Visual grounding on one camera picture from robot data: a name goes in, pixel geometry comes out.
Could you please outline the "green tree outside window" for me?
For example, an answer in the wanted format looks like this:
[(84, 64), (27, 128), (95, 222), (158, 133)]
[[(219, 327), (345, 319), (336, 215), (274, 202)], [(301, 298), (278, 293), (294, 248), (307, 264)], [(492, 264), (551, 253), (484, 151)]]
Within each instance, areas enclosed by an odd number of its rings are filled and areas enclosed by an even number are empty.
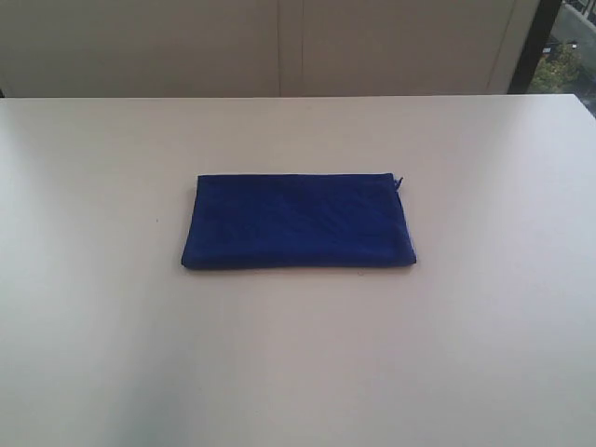
[(556, 46), (538, 62), (528, 92), (570, 93), (579, 77), (580, 69), (581, 58), (574, 44)]

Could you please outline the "blue microfibre towel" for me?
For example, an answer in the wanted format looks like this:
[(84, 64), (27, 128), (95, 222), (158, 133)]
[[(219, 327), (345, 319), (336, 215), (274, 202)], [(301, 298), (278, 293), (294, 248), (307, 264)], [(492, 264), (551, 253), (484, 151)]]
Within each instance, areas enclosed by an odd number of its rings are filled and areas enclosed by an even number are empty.
[(200, 175), (181, 264), (410, 267), (417, 258), (399, 188), (391, 173)]

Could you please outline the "black window frame post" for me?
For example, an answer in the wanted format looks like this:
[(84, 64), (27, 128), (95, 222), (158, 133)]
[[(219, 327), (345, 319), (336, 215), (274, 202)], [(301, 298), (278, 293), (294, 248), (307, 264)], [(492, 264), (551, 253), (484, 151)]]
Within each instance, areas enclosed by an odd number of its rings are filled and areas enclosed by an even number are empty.
[(538, 3), (507, 94), (519, 95), (527, 92), (561, 4), (562, 0), (541, 0)]

